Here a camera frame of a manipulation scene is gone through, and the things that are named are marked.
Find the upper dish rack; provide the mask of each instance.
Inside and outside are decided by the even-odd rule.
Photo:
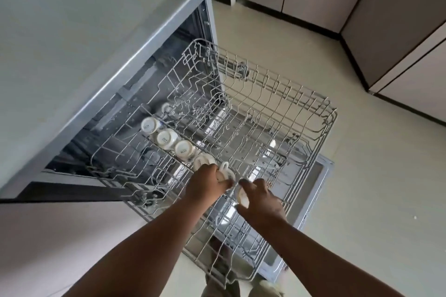
[[[265,178],[288,211],[337,118],[336,108],[326,97],[203,39],[192,41],[178,61],[167,60],[174,66],[150,78],[147,101],[129,101],[119,112],[122,119],[109,120],[110,135],[92,153],[92,173],[108,186],[128,188],[123,199],[147,220],[181,197],[192,165],[142,134],[142,119],[155,116],[218,162],[228,161],[238,176]],[[232,189],[206,212],[184,249],[223,285],[253,279],[269,248],[235,204]],[[229,257],[216,254],[212,236],[231,250]],[[231,274],[215,265],[215,255]]]

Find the white cup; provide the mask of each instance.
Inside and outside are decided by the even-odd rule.
[[[245,208],[249,207],[248,195],[246,194],[245,189],[243,189],[241,185],[237,186],[236,198],[239,204],[243,205]]]
[[[155,137],[157,145],[164,150],[173,150],[178,140],[177,132],[171,128],[160,130]]]
[[[232,170],[229,169],[229,162],[223,162],[219,168],[220,173],[223,174],[225,180],[231,179],[232,181],[236,181],[236,175]]]
[[[174,151],[178,158],[184,161],[188,161],[193,159],[197,152],[197,148],[195,148],[195,146],[190,141],[181,140],[175,145]]]
[[[202,165],[217,164],[215,158],[208,153],[200,153],[193,161],[193,170],[197,171]]]
[[[148,135],[153,134],[154,132],[159,130],[161,126],[162,123],[158,119],[155,119],[153,116],[146,117],[141,122],[141,130]]]

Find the person's left hand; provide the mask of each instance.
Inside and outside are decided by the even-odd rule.
[[[184,198],[208,209],[234,183],[232,180],[218,182],[218,169],[216,164],[202,165],[190,178]]]

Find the person's right hand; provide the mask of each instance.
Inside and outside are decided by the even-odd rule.
[[[249,199],[249,206],[245,208],[238,204],[238,213],[259,233],[277,221],[286,221],[282,201],[274,196],[267,188],[262,178],[250,182],[241,179],[239,184],[243,187]]]

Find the hand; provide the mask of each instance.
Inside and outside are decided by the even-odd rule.
[[[234,183],[232,180],[218,182],[218,169],[216,164],[202,165],[190,178],[184,198],[204,210],[208,209]]]
[[[258,178],[250,182],[243,178],[239,184],[248,196],[249,206],[245,208],[238,204],[236,209],[257,232],[267,230],[271,223],[286,222],[282,201],[268,190],[264,179]]]

